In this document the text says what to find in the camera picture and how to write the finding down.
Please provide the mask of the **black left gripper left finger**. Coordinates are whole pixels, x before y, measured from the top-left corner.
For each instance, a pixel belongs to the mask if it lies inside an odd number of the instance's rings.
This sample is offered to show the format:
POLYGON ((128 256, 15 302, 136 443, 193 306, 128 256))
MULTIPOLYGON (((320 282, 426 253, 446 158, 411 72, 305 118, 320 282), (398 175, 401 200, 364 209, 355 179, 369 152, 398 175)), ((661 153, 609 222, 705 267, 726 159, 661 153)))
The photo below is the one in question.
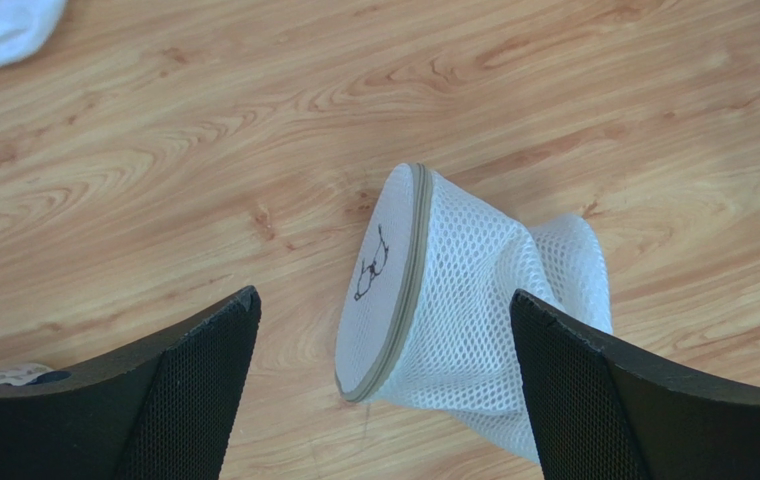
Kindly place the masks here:
POLYGON ((247 286, 24 386, 0 385, 0 479, 215 479, 261 318, 247 286))

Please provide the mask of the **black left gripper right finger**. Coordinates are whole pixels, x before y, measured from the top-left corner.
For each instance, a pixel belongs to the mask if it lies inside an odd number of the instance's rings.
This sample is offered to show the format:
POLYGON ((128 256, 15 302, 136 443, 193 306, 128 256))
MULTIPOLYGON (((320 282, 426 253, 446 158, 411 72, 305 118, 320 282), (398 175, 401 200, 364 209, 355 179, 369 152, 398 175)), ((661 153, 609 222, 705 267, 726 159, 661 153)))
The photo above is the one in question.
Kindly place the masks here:
POLYGON ((510 307, 548 479, 760 479, 760 387, 588 326, 518 290, 510 307))

